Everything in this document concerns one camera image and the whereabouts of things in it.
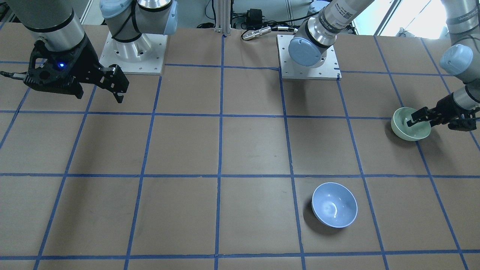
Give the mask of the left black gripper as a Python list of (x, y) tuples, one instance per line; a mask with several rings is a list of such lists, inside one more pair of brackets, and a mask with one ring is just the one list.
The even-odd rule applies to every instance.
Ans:
[(455, 131), (473, 131), (477, 129), (476, 113), (479, 109), (463, 109), (454, 101), (454, 94), (442, 98), (437, 102), (435, 108), (423, 108), (412, 113), (407, 120), (407, 127), (421, 124), (427, 127), (447, 124), (448, 128)]

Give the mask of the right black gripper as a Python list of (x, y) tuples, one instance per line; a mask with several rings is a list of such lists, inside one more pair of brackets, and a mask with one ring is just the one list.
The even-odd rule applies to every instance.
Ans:
[(110, 91), (122, 103), (130, 84), (120, 66), (103, 67), (88, 36), (73, 48), (50, 51), (46, 39), (39, 37), (30, 55), (29, 69), (23, 82), (35, 91), (83, 96), (81, 83), (95, 84)]

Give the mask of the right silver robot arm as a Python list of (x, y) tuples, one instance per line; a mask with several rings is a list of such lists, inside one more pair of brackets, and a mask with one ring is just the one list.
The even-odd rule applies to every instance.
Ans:
[[(35, 38), (26, 72), (1, 75), (21, 80), (35, 91), (83, 96), (82, 83), (110, 91), (122, 103), (130, 82), (121, 66), (101, 65), (94, 46), (66, 0), (8, 0), (7, 4)], [(178, 25), (175, 0), (102, 0), (115, 52), (138, 61), (151, 51), (148, 34), (172, 35)]]

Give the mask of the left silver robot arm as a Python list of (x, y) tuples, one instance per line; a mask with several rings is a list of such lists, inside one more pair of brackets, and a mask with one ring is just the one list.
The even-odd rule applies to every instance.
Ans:
[[(288, 46), (290, 58), (301, 66), (314, 66), (323, 53), (336, 42), (336, 36), (370, 4), (371, 0), (333, 0), (306, 18)], [(479, 1), (443, 0), (451, 47), (439, 64), (450, 75), (463, 82), (463, 88), (437, 102), (413, 112), (402, 125), (412, 128), (422, 122), (430, 126), (447, 125), (456, 131), (477, 128), (479, 111)]]

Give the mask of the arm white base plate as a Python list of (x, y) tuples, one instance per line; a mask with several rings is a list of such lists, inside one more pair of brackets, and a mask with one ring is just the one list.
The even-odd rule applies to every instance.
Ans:
[(142, 34), (139, 39), (122, 43), (108, 33), (99, 62), (104, 67), (117, 64), (126, 75), (161, 75), (168, 35)]
[(333, 46), (319, 55), (317, 63), (312, 66), (304, 66), (295, 62), (288, 51), (290, 41), (293, 38), (293, 35), (277, 35), (278, 58), (284, 79), (341, 79), (342, 75)]

